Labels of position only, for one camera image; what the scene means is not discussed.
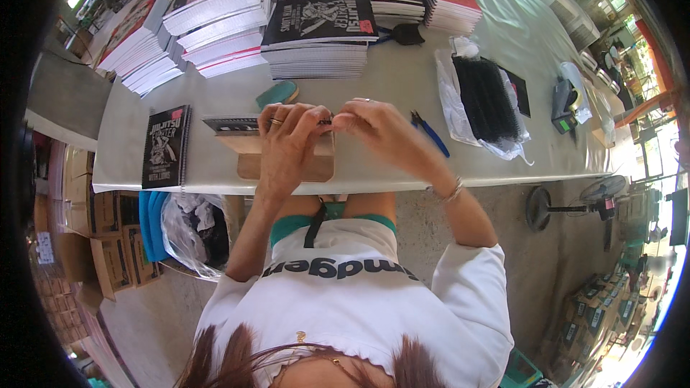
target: chair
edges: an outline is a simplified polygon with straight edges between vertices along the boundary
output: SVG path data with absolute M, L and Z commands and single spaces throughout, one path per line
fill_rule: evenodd
M 498 386 L 500 388 L 529 388 L 543 377 L 543 373 L 537 366 L 532 364 L 517 348 L 513 348 L 503 379 Z

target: clear plastic bag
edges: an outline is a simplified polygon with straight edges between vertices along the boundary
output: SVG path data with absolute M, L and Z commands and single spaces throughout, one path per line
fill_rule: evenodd
M 194 204 L 200 207 L 206 202 L 215 205 L 221 210 L 223 209 L 223 200 L 220 195 L 169 194 L 161 210 L 163 246 L 165 246 L 166 252 L 170 256 L 184 264 L 187 268 L 197 272 L 200 277 L 217 282 L 223 273 L 202 262 L 207 259 L 202 239 L 193 228 L 187 225 L 182 215 L 183 210 L 185 212 L 192 211 L 189 207 Z
M 462 105 L 460 83 L 457 80 L 455 67 L 453 66 L 453 53 L 464 56 L 473 57 L 479 53 L 479 48 L 474 42 L 464 37 L 451 38 L 451 50 L 436 50 L 434 56 L 436 58 L 436 76 L 438 78 L 438 91 L 441 98 L 441 106 L 443 107 L 443 115 L 446 118 L 448 131 L 451 138 L 456 141 L 471 144 L 477 147 L 484 147 L 491 153 L 495 154 L 501 159 L 512 160 L 517 156 L 528 165 L 534 165 L 534 162 L 528 162 L 525 158 L 524 148 L 522 143 L 530 140 L 529 132 L 524 125 L 520 110 L 518 109 L 518 95 L 513 90 L 513 84 L 508 78 L 508 74 L 503 70 L 500 71 L 505 85 L 508 97 L 511 100 L 511 106 L 515 112 L 520 133 L 516 140 L 503 140 L 499 142 L 486 142 L 477 140 L 472 134 L 469 119 Z

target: spiral notebook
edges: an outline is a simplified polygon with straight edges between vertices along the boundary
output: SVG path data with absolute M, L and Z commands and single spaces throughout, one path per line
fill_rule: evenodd
M 143 152 L 142 189 L 184 186 L 192 108 L 182 105 L 148 119 Z

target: white t-shirt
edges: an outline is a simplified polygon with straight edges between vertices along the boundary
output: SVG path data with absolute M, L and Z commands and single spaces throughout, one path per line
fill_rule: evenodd
M 203 310 L 197 335 L 216 325 L 212 371 L 240 323 L 254 332 L 253 351 L 305 342 L 368 359 L 393 375 L 402 335 L 427 347 L 448 387 L 488 388 L 501 380 L 514 342 L 499 245 L 450 244 L 431 290 L 397 263 L 392 231 L 365 219 L 323 222 L 314 249 L 307 228 L 276 243 L 271 264 L 247 282 L 222 276 Z M 282 351 L 274 358 L 300 354 Z M 268 387 L 283 364 L 256 372 Z

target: silver bracelet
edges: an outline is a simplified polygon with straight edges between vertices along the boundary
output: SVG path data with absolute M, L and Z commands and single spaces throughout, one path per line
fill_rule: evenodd
M 445 204 L 445 203 L 450 203 L 451 201 L 453 201 L 454 199 L 456 199 L 458 196 L 460 196 L 460 192 L 462 192 L 462 177 L 456 176 L 456 177 L 455 177 L 455 181 L 456 181 L 456 183 L 457 183 L 457 185 L 455 186 L 455 190 L 454 190 L 453 193 L 450 194 L 449 196 L 447 196 L 447 197 L 445 197 L 445 198 L 441 198 L 441 202 L 442 202 L 442 203 L 444 203 L 444 204 Z M 427 191 L 431 191 L 431 192 L 434 193 L 434 195 L 437 195 L 437 194 L 434 192 L 433 186 L 427 187 Z

